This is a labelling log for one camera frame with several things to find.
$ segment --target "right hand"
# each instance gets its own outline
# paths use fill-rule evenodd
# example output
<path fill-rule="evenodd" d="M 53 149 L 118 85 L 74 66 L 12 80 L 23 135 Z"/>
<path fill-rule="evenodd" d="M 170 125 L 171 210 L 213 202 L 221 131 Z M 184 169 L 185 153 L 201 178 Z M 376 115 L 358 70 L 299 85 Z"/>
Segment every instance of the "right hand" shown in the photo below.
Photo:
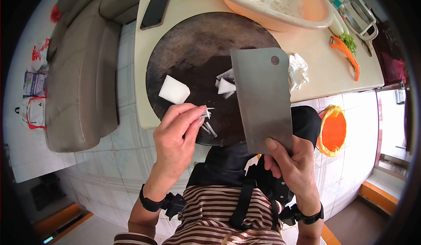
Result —
<path fill-rule="evenodd" d="M 320 211 L 320 198 L 314 180 L 313 144 L 293 136 L 293 156 L 277 141 L 267 138 L 266 146 L 271 155 L 264 156 L 264 167 L 276 178 L 283 176 L 288 188 L 296 195 L 298 209 L 305 216 Z"/>
<path fill-rule="evenodd" d="M 144 196 L 154 201 L 165 198 L 192 161 L 197 133 L 206 106 L 172 105 L 154 132 L 157 160 L 144 186 Z"/>

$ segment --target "pink plastic basin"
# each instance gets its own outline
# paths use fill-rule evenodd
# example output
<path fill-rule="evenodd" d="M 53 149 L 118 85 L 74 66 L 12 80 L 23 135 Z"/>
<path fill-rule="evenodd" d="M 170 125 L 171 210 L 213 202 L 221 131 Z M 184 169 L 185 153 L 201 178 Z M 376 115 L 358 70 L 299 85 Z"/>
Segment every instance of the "pink plastic basin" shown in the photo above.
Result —
<path fill-rule="evenodd" d="M 304 29 L 324 29 L 333 19 L 328 0 L 302 0 L 303 18 L 296 18 L 272 10 L 249 0 L 224 0 L 235 13 L 248 17 L 267 29 L 281 32 L 297 32 Z"/>

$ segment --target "dark wooden cutting board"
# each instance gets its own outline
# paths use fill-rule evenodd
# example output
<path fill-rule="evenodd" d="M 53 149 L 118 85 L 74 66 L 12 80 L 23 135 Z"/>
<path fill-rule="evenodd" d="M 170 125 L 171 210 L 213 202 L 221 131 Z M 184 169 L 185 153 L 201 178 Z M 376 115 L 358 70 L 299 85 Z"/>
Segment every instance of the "dark wooden cutting board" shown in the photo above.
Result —
<path fill-rule="evenodd" d="M 266 29 L 234 13 L 203 13 L 181 21 L 157 43 L 146 69 L 146 92 L 155 114 L 162 120 L 172 105 L 158 96 L 168 74 L 189 87 L 186 102 L 215 108 L 206 120 L 218 137 L 200 129 L 197 143 L 227 146 L 244 142 L 237 94 L 228 99 L 218 94 L 216 76 L 232 68 L 231 50 L 272 47 L 280 48 Z"/>

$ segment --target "smartphone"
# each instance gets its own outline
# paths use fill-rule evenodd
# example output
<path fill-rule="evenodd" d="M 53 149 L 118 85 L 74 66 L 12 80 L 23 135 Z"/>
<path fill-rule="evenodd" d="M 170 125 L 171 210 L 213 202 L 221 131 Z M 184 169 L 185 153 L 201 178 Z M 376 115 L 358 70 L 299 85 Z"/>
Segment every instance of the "smartphone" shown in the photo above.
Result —
<path fill-rule="evenodd" d="M 170 0 L 150 0 L 140 24 L 140 30 L 161 26 L 169 2 Z"/>

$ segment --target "fingernail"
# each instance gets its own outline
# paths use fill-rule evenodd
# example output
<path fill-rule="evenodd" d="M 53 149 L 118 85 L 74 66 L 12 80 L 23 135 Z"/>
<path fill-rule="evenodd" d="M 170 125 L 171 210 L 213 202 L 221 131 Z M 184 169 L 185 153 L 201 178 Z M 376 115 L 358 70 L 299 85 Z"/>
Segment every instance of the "fingernail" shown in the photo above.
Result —
<path fill-rule="evenodd" d="M 205 122 L 205 119 L 204 118 L 201 118 L 200 119 L 200 121 L 199 121 L 199 124 L 198 124 L 198 126 L 200 127 L 200 126 L 202 126 L 202 124 Z"/>
<path fill-rule="evenodd" d="M 276 142 L 272 139 L 272 138 L 266 138 L 266 140 L 264 141 L 267 148 L 271 151 L 276 150 L 276 148 L 278 148 L 278 145 L 276 144 Z"/>

